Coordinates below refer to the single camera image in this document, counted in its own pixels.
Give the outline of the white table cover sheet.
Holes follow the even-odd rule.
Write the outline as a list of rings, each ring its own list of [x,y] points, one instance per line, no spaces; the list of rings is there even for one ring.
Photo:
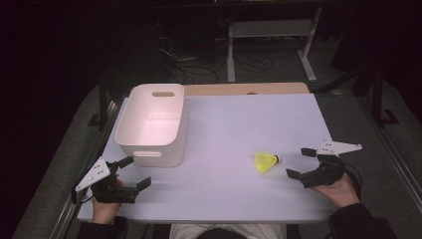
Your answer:
[[[151,185],[120,215],[150,223],[313,223],[327,219],[332,205],[288,178],[286,170],[311,171],[317,148],[330,138],[311,94],[189,97],[188,131],[182,162],[176,167],[129,165],[119,177]],[[265,173],[257,152],[280,162]]]

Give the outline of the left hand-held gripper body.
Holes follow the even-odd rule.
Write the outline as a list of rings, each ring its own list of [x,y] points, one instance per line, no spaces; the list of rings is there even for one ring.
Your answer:
[[[100,157],[75,185],[75,202],[84,203],[78,193],[90,188],[93,197],[102,203],[134,203],[136,187],[121,186],[117,181],[118,161],[108,162]]]

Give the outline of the person's left hand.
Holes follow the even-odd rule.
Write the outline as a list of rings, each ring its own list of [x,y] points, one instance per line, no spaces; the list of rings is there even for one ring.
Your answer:
[[[93,222],[97,224],[113,224],[119,208],[120,205],[118,203],[102,203],[94,199]]]

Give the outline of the person's right hand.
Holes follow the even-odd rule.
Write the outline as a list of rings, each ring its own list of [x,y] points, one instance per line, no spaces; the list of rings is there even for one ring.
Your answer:
[[[313,187],[313,190],[324,196],[336,208],[360,202],[353,188],[352,181],[346,173],[332,185],[319,185]]]

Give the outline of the black metal stand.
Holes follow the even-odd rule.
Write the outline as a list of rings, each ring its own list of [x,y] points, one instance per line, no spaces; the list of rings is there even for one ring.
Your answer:
[[[375,66],[373,69],[372,106],[371,115],[376,124],[384,127],[386,124],[398,124],[399,120],[392,110],[382,107],[383,75],[381,70]]]
[[[91,116],[88,126],[97,126],[99,130],[102,130],[106,126],[108,118],[108,108],[109,105],[112,103],[112,99],[106,86],[105,78],[101,78],[99,82],[98,93],[99,110]]]

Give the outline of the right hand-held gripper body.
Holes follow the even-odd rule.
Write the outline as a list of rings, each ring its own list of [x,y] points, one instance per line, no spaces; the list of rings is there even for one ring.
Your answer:
[[[315,170],[301,173],[299,181],[305,188],[312,188],[319,185],[332,185],[340,180],[347,173],[357,187],[360,186],[359,179],[346,169],[345,163],[340,159],[343,153],[361,150],[360,144],[324,141],[316,149],[316,159],[319,162]]]

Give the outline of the white metal desk frame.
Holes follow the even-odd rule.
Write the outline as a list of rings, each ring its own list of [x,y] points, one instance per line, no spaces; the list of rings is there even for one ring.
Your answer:
[[[308,80],[314,83],[317,76],[308,59],[308,54],[317,30],[318,20],[322,8],[317,7],[310,19],[274,20],[274,21],[246,21],[234,22],[228,28],[228,56],[227,77],[229,83],[236,82],[233,42],[239,38],[267,38],[267,37],[305,37],[304,46],[298,50],[298,56]]]

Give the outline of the person's torso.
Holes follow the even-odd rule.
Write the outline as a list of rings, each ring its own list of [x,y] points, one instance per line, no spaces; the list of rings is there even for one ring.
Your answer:
[[[172,224],[169,239],[287,239],[284,224]]]

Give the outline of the yellow shuttlecock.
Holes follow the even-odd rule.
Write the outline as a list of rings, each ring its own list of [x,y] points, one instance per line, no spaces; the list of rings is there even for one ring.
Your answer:
[[[255,167],[260,173],[267,172],[279,162],[280,159],[276,155],[264,152],[257,152],[254,157]]]

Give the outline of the white plastic storage bin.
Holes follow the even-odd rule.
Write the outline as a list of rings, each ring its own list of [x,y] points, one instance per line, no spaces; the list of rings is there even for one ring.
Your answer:
[[[114,140],[141,167],[174,167],[183,158],[188,127],[185,89],[178,84],[134,87]]]

